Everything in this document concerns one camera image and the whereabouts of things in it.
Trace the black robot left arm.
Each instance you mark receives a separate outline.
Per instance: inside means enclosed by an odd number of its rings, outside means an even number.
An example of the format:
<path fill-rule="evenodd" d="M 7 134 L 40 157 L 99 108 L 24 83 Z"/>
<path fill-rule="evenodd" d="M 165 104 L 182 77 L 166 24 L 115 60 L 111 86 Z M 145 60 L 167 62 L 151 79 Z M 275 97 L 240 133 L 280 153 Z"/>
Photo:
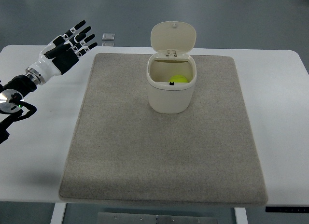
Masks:
<path fill-rule="evenodd" d="M 85 24 L 83 20 L 55 37 L 39 53 L 38 60 L 27 67 L 24 75 L 18 75 L 0 86 L 0 113 L 8 115 L 0 123 L 1 143 L 8 139 L 7 128 L 12 123 L 27 119 L 37 111 L 34 105 L 24 102 L 24 98 L 38 85 L 68 72 L 83 55 L 98 45 L 96 42 L 87 45 L 95 38 L 94 34 L 87 36 L 90 26 L 78 31 Z"/>

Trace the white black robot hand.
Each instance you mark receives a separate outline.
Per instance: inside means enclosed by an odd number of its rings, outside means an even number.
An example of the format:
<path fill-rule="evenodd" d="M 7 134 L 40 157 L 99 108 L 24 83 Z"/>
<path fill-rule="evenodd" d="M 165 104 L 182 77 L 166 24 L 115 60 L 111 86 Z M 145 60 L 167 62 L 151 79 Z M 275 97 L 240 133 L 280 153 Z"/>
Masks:
<path fill-rule="evenodd" d="M 53 76 L 63 75 L 70 70 L 79 61 L 79 57 L 98 45 L 95 42 L 82 48 L 95 38 L 94 34 L 86 37 L 87 32 L 91 30 L 90 26 L 69 39 L 85 24 L 85 20 L 81 21 L 45 46 L 39 54 L 38 61 L 26 69 L 25 76 L 30 78 L 35 85 L 43 85 Z"/>

